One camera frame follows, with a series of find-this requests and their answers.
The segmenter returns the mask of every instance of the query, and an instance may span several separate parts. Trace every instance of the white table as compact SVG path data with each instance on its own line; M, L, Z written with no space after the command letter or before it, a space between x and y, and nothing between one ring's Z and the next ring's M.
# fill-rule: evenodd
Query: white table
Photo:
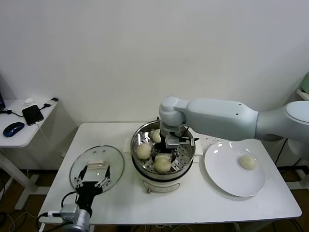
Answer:
M6 109L12 110L14 113L22 115L22 110L27 108L24 105L25 100L4 100L6 104ZM42 108L45 102L36 103L39 108ZM44 120L40 121L35 125L28 126L25 118L18 117L14 114L0 114L0 147L1 148L10 148L10 147L24 147L30 143L36 132L39 130L39 127L44 123L47 117L50 115L52 110L55 108L56 103L51 107L44 108L41 110L41 113L44 116ZM25 127L15 134L13 137L7 138L3 135L3 130L10 124L14 122L23 122ZM5 152L1 149L0 152L0 167L7 172L11 178L5 185L7 190L13 179L25 187L24 192L20 196L15 209L22 209L29 197L29 195L46 195L49 187L38 187L35 185L38 175L33 175L31 179L28 179L8 158Z
M69 181L70 168L76 158L87 149L111 145L123 151L125 143L142 123L84 123L82 124L62 162L45 198L40 214L59 211L62 197L73 191ZM206 149L216 140L199 135ZM242 141L262 163L267 180L254 197L240 198L228 195L208 177L201 163L193 163L184 176L183 184L170 193L147 194L139 184L137 171L129 153L124 152L125 170L119 182L104 194L95 197L90 223L104 224L190 224L240 222L294 218L301 215L296 200L279 171L257 140ZM73 203L75 196L66 199ZM61 223L54 217L42 217L44 223Z

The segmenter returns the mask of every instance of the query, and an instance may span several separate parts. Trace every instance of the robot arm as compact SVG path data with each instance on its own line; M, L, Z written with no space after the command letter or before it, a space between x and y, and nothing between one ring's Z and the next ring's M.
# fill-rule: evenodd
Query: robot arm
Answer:
M232 141L275 141L282 137L300 143L309 140L309 101L296 101L277 110L257 112L236 101L186 101L167 97L160 105L159 114L161 130L165 131L162 134L186 125L197 133Z

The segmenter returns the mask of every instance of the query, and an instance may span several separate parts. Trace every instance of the pot lid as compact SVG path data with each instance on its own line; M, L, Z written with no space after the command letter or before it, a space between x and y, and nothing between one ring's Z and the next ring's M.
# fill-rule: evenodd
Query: pot lid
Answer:
M82 181L99 182L110 172L110 183L104 189L111 189L120 179L124 170L124 158L115 147L104 145L96 146L81 154L70 170L70 182L76 187L76 178L81 176Z

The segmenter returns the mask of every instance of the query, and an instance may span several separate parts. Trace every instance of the white side table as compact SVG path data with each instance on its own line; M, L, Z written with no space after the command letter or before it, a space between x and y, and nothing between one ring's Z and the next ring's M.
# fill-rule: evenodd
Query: white side table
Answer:
M4 100L6 104L6 109L12 110L14 113L22 115L22 110L27 108L24 105L24 100ZM37 103L38 107L41 108L45 102ZM23 117L18 117L16 115L10 114L0 114L0 148L10 148L10 147L24 147L30 143L36 132L39 130L39 127L44 123L47 117L50 115L52 110L55 108L57 103L53 104L50 107L44 108L41 110L41 113L44 116L44 120L40 121L37 124L28 126ZM3 130L10 124L14 122L23 122L25 127L15 134L11 138L7 138L3 135ZM11 178L5 185L7 190L13 179L15 179L19 184L25 187L24 192L20 196L15 209L23 209L29 195L47 195L49 187L38 187L35 185L39 175L33 175L28 179L5 155L5 152L1 149L0 152L0 167L7 172Z

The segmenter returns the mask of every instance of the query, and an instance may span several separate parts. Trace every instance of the blue mouse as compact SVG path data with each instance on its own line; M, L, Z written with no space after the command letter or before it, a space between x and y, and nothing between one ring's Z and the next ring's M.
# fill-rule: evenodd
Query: blue mouse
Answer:
M15 122L12 123L11 125L7 126L4 130L3 130L3 135L5 137L12 137L13 135L15 135L17 132L19 132L21 129L23 129L25 126L24 123L22 122Z

